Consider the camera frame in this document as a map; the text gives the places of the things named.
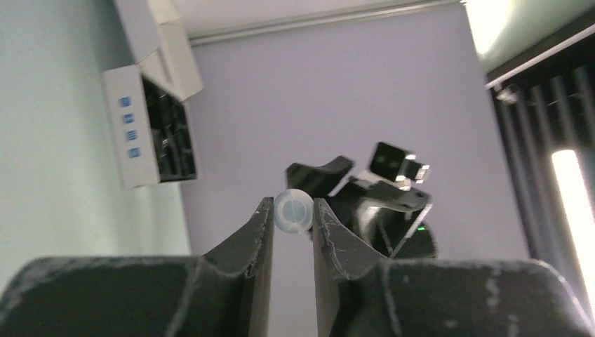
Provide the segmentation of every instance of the open cardboard box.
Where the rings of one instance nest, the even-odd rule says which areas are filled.
[[[203,88],[169,0],[114,0],[134,65],[104,72],[124,188],[201,178],[188,114]]]

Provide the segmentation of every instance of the blue square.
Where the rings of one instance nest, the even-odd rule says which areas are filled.
[[[132,140],[135,140],[136,138],[138,138],[138,135],[136,133],[136,130],[132,130],[132,131],[127,131],[126,132],[126,141],[130,142]]]
[[[132,104],[130,96],[120,98],[120,106],[121,107],[129,107]]]
[[[134,122],[134,114],[125,114],[122,116],[124,124],[130,124]]]
[[[130,158],[140,157],[140,147],[133,147],[132,149],[129,149],[128,150],[128,156]]]

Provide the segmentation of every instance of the white wall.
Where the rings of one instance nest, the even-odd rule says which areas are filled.
[[[47,255],[187,254],[177,185],[121,191],[101,73],[111,1],[0,0],[0,292]]]
[[[442,258],[526,258],[512,187],[463,6],[195,49],[191,101],[204,179],[182,186],[192,249],[239,228],[294,161],[367,166],[375,143],[433,172]],[[275,233],[270,336],[315,336],[312,243]]]

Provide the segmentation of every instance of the bright light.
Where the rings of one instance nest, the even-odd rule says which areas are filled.
[[[465,7],[475,49],[479,55],[486,54],[508,21],[510,0],[468,0]]]
[[[595,237],[595,219],[589,193],[576,152],[558,151],[551,156],[551,160],[592,311],[595,303],[595,264],[592,261],[595,256],[595,246],[592,243]]]

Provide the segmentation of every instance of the white ball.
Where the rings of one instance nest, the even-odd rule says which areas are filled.
[[[275,198],[275,226],[285,233],[303,234],[312,227],[314,200],[302,190],[285,190]]]

